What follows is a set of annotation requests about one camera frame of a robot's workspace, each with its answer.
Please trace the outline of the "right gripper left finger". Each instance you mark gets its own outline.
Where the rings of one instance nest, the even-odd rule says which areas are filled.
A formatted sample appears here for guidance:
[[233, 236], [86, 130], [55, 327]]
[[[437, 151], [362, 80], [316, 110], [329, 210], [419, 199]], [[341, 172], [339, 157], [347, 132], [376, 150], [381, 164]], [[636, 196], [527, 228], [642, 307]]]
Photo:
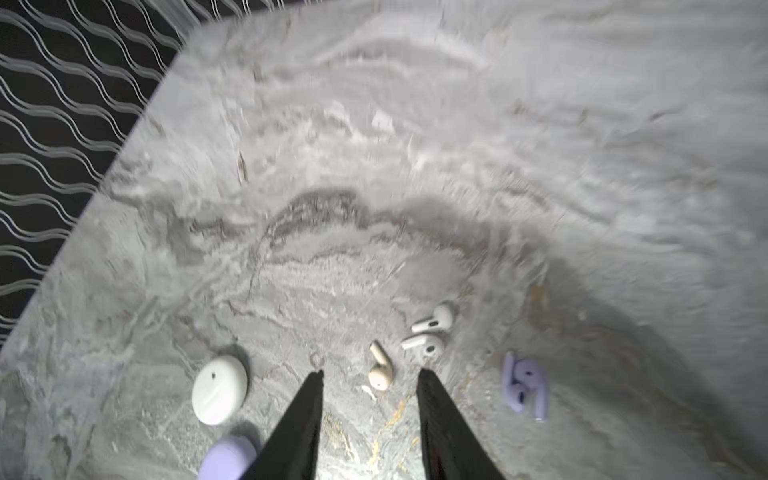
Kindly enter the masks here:
[[305, 479], [316, 476], [323, 413], [324, 373], [311, 372], [262, 451], [241, 479]]

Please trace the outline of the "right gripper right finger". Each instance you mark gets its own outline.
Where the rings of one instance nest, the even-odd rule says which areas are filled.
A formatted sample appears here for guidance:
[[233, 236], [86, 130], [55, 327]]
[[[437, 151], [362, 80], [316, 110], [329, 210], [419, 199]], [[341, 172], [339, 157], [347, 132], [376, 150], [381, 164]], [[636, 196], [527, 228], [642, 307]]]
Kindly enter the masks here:
[[427, 479], [503, 479], [434, 371], [420, 370], [417, 398]]

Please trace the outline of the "beige earbud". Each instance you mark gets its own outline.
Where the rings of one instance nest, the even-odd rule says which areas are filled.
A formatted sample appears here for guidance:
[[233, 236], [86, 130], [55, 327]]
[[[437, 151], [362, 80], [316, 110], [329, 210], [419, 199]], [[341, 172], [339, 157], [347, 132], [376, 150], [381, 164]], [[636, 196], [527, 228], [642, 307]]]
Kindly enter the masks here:
[[394, 383], [393, 364], [378, 341], [374, 340], [369, 345], [369, 350], [375, 360], [375, 365], [368, 374], [369, 383], [375, 390], [386, 391]]

